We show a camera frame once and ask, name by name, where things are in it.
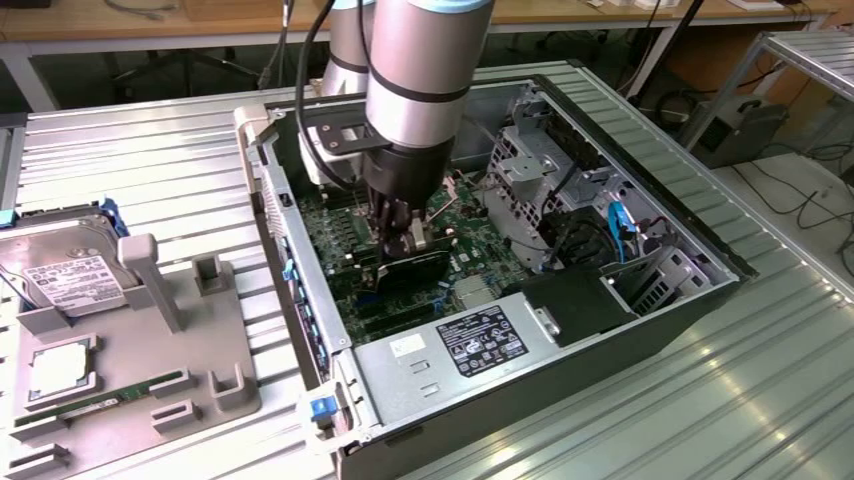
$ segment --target metal frame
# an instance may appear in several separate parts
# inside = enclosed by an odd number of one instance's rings
[[[825,22],[828,14],[814,16],[810,26],[818,26]],[[738,25],[780,23],[788,21],[789,12],[780,16],[758,15],[756,17],[733,18],[698,18],[692,22],[692,26],[709,25]],[[634,95],[644,85],[653,65],[664,52],[668,40],[673,36],[680,19],[657,20],[653,27],[664,28],[646,62],[641,68],[638,77],[634,80],[630,95]],[[606,21],[580,21],[580,22],[553,22],[553,23],[519,23],[507,25],[493,25],[490,33],[523,33],[523,32],[553,32],[574,30],[618,30],[626,28],[644,28],[645,20],[606,20]],[[318,34],[318,41],[329,40],[329,32]],[[306,32],[289,32],[287,42],[299,43],[306,39]],[[56,110],[58,103],[51,89],[40,77],[39,71],[32,63],[32,57],[38,55],[58,55],[70,53],[102,53],[126,52],[139,50],[171,50],[182,48],[206,48],[245,45],[273,45],[279,41],[279,34],[270,33],[239,33],[225,35],[195,35],[195,36],[169,36],[143,38],[116,38],[96,40],[63,40],[63,41],[23,41],[0,42],[0,59],[6,62],[15,84],[27,99],[34,112],[47,112]]]
[[[736,92],[738,83],[765,52],[777,56],[788,66],[801,70],[848,101],[854,102],[854,34],[836,30],[761,33],[726,79],[705,116],[681,136],[680,142],[686,149],[692,150],[697,145],[721,107]],[[762,86],[761,92],[765,93],[768,88],[770,87]]]

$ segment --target black cable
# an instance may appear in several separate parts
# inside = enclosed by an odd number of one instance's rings
[[[804,203],[798,206],[798,208],[796,208],[794,210],[789,210],[789,211],[781,211],[778,209],[776,209],[768,199],[762,196],[762,194],[760,193],[760,191],[757,190],[757,188],[753,186],[753,184],[748,181],[748,178],[742,175],[742,173],[738,171],[738,169],[736,168],[736,166],[733,166],[733,169],[736,170],[736,172],[738,173],[738,175],[742,177],[742,179],[745,180],[745,183],[748,184],[748,186],[750,187],[750,189],[754,191],[754,193],[760,196],[760,199],[762,200],[762,202],[769,206],[769,208],[780,214],[786,214],[786,213],[793,213],[794,211],[798,211],[798,217],[797,217],[797,225],[798,228],[801,228],[802,230],[809,230],[810,228],[816,228],[820,225],[826,224],[828,222],[832,222],[834,220],[838,220],[844,217],[849,217],[849,222],[852,224],[852,231],[849,233],[849,235],[845,237],[845,240],[842,241],[842,243],[840,244],[840,247],[837,248],[837,254],[840,255],[840,259],[842,260],[842,266],[845,267],[845,270],[848,271],[849,275],[852,275],[852,277],[854,277],[854,268],[852,268],[852,266],[849,265],[848,259],[845,258],[845,251],[848,250],[848,248],[854,245],[854,242],[852,242],[852,238],[854,237],[854,211],[852,212],[845,212],[841,214],[834,213],[828,207],[825,207],[821,203],[818,203],[813,197],[816,197],[816,195],[818,194],[818,192],[813,192],[813,194],[806,195],[804,193],[804,191],[796,187],[792,183],[789,183],[788,181],[785,181],[784,179],[776,177],[774,175],[772,175],[770,173],[768,173],[762,167],[760,167],[760,165],[757,165],[756,163],[753,163],[753,166],[757,167],[757,169],[760,170],[760,172],[762,172],[762,174],[765,174],[768,177],[770,177],[772,179],[774,179],[776,181],[778,181],[780,183],[782,183],[784,185],[789,186],[796,192],[798,192],[798,194],[801,194],[806,200],[804,201]],[[846,184],[846,188],[849,190],[849,193],[852,195],[852,198],[854,199],[854,191],[852,191],[852,187]],[[802,221],[801,221],[801,217],[804,215],[804,211],[806,209],[806,206],[813,203],[816,206],[818,206],[822,210],[825,210],[828,213],[830,213],[832,217],[826,218],[825,220],[821,220],[810,225],[804,225]]]
[[[656,7],[653,8],[653,13],[650,14],[650,18],[646,21],[646,25],[644,26],[644,29],[641,30],[641,32],[638,32],[638,36],[641,36],[641,34],[644,32],[649,32],[650,31],[650,27],[653,26],[653,20],[656,20],[656,14],[658,13],[658,7],[662,4],[662,0],[656,0]],[[624,88],[626,88],[626,85],[629,85],[633,81],[634,81],[634,77],[638,76],[638,72],[641,71],[641,68],[644,67],[644,62],[650,54],[650,50],[653,49],[653,43],[656,43],[656,40],[653,38],[650,38],[649,42],[648,42],[648,46],[646,46],[646,51],[644,52],[644,57],[641,58],[641,63],[638,64],[638,69],[636,70],[636,72],[633,73],[633,76],[630,77],[629,81],[626,82],[626,84],[624,84],[621,86],[621,81],[624,79],[624,76],[626,75],[626,69],[629,67],[629,58],[626,59],[626,65],[624,66],[624,69],[620,72],[620,76],[617,77],[617,84],[614,85],[617,91],[620,92]]]
[[[594,231],[602,236],[605,237],[605,241],[608,242],[609,246],[612,247],[612,253],[614,254],[614,258],[620,258],[620,248],[617,247],[617,242],[614,240],[614,235],[612,235],[605,228],[602,227],[602,225],[598,225],[596,222],[588,220],[586,218],[580,218],[578,219],[578,223],[588,225],[589,227],[593,227]]]
[[[805,206],[805,204],[808,202],[800,203],[798,206],[794,207],[790,210],[780,210],[777,207],[774,207],[774,205],[772,205],[772,202],[769,202],[768,199],[765,198],[765,196],[760,193],[760,190],[757,189],[757,187],[753,186],[753,183],[750,183],[750,180],[748,180],[748,177],[741,172],[741,170],[738,168],[736,168],[736,165],[733,165],[733,170],[736,171],[738,176],[742,177],[742,180],[745,181],[745,183],[748,184],[748,186],[753,190],[753,193],[757,194],[757,196],[760,197],[760,200],[762,200],[762,203],[765,203],[765,205],[772,209],[772,211],[774,213],[777,213],[778,215],[788,215],[788,214],[790,214],[793,212],[797,212],[798,210],[801,210],[804,208],[804,206]]]
[[[781,66],[782,66],[782,64],[778,65],[777,67],[772,68],[770,71],[762,73],[754,79],[748,80],[744,83],[740,83],[736,88],[742,88],[742,87],[746,87],[749,85],[753,85],[754,83],[761,82],[769,75],[772,75],[773,73],[776,73],[781,69]],[[653,114],[654,114],[656,123],[665,130],[677,130],[677,129],[680,129],[680,127],[682,127],[682,125],[685,124],[685,122],[688,120],[682,121],[682,122],[672,122],[670,120],[665,119],[665,110],[666,110],[665,107],[668,106],[668,102],[670,102],[674,99],[685,100],[686,103],[688,103],[688,106],[689,106],[689,115],[690,115],[690,113],[697,108],[697,104],[700,103],[700,100],[697,98],[694,98],[692,95],[708,95],[710,93],[717,93],[717,92],[718,92],[718,89],[716,89],[716,90],[694,90],[693,88],[681,88],[680,90],[672,90],[670,92],[666,92],[658,98],[658,101],[656,102],[656,107],[653,108]]]
[[[303,47],[299,51],[299,63],[297,65],[297,90],[294,91],[294,113],[297,115],[297,127],[301,134],[303,135],[303,144],[306,145],[306,149],[309,150],[309,154],[311,156],[313,162],[315,163],[315,166],[333,181],[333,183],[335,183],[335,185],[338,185],[345,190],[350,190],[353,189],[353,183],[346,182],[338,176],[338,174],[333,171],[330,166],[321,158],[321,154],[318,153],[318,149],[315,148],[315,143],[311,141],[311,137],[309,136],[305,116],[306,85],[309,83],[309,55],[311,54],[311,46],[314,44],[315,37],[318,36],[321,25],[323,25],[326,17],[330,15],[334,3],[335,0],[327,0],[321,13],[318,14],[318,18],[315,18],[315,22],[311,24],[311,28],[306,33],[306,41],[303,42]]]
[[[279,85],[279,88],[285,87],[285,59],[286,57],[290,59],[291,57],[289,56],[289,27],[291,26],[291,18],[294,17],[294,6],[297,4],[297,0],[287,0],[289,1],[289,8],[286,9],[286,21],[285,21],[285,26],[282,28],[282,48],[279,50],[279,71],[277,72],[277,85]]]
[[[563,175],[563,178],[558,182],[558,185],[555,185],[555,188],[553,188],[551,191],[546,194],[546,198],[543,198],[543,203],[539,204],[539,218],[543,218],[543,213],[546,213],[546,204],[555,199],[555,197],[558,196],[558,193],[561,192],[563,187],[566,187],[566,184],[569,183],[570,178],[573,178],[573,174],[577,171],[578,171],[578,162],[574,162],[573,166],[570,167],[566,174]]]

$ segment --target desk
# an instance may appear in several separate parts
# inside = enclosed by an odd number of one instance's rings
[[[824,23],[834,8],[829,4],[832,1],[809,0],[814,5],[810,28]],[[788,10],[746,12],[726,0],[706,2],[712,5],[712,13],[705,16],[701,10],[693,25],[780,22],[781,18],[792,16]],[[289,42],[303,41],[319,10],[313,1],[303,0],[297,5]],[[644,84],[673,36],[681,18],[680,8],[662,9],[657,13],[653,26],[665,30],[630,93],[637,92]],[[581,0],[498,0],[490,32],[642,28],[650,14],[650,11],[638,7],[617,7],[609,3],[596,9]],[[0,58],[36,112],[56,110],[56,101],[31,63],[36,55],[274,44],[281,28],[277,18],[197,22],[187,18],[182,10],[169,13],[163,21],[151,21],[114,11],[102,0],[55,0],[55,5],[48,9],[10,10],[6,20],[0,17],[0,25],[7,40],[0,44]],[[329,33],[322,31],[318,40],[327,38]]]

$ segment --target blue latch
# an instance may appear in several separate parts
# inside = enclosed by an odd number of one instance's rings
[[[612,230],[612,236],[617,243],[617,250],[620,252],[620,263],[626,263],[626,252],[624,250],[624,238],[621,232],[624,229],[628,232],[637,232],[638,228],[632,223],[629,212],[621,202],[612,202],[609,205],[609,229]]]
[[[294,259],[289,258],[289,261],[285,262],[285,271],[282,272],[282,276],[286,280],[298,280],[299,276],[297,274],[297,264],[294,263]]]
[[[116,235],[120,237],[130,237],[131,232],[128,231],[128,226],[124,224],[124,220],[122,220],[122,215],[119,214],[119,204],[116,204],[115,200],[110,197],[104,197],[102,203],[99,205],[102,212],[104,212],[110,218],[112,218],[112,227],[116,230]]]
[[[330,418],[338,413],[335,397],[323,397],[311,401],[311,421],[317,422]]]
[[[15,226],[16,219],[18,214],[15,213],[14,208],[0,210],[0,228],[12,228]]]

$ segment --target hard drive label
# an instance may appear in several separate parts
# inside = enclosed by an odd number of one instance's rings
[[[28,268],[24,276],[60,310],[122,297],[122,286],[100,255]]]

